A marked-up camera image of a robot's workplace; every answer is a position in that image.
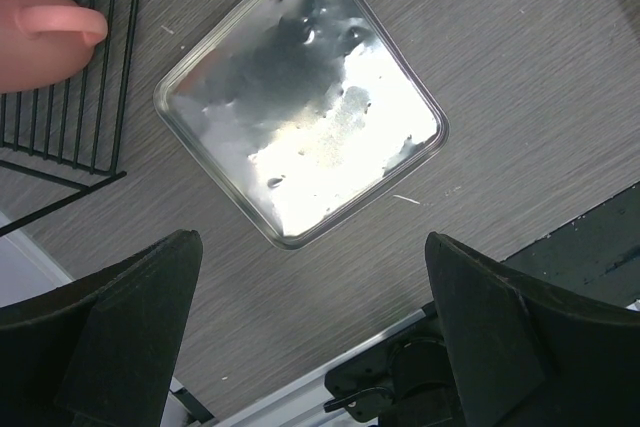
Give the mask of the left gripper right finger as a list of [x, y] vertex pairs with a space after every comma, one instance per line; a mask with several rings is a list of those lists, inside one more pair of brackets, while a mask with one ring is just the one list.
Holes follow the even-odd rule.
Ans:
[[638, 313], [436, 232], [425, 261], [468, 425], [638, 425]]

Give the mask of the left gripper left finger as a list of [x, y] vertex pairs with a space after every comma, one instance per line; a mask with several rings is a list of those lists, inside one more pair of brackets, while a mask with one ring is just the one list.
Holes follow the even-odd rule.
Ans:
[[2, 308], [2, 425], [160, 425], [202, 257], [178, 230]]

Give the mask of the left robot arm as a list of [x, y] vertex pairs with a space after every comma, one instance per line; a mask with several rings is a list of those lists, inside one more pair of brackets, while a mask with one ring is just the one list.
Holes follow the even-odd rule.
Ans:
[[[157, 426], [203, 246], [179, 230], [1, 310], [5, 426]], [[513, 270], [439, 233], [437, 331], [331, 370], [326, 412], [382, 426], [635, 426], [639, 315]]]

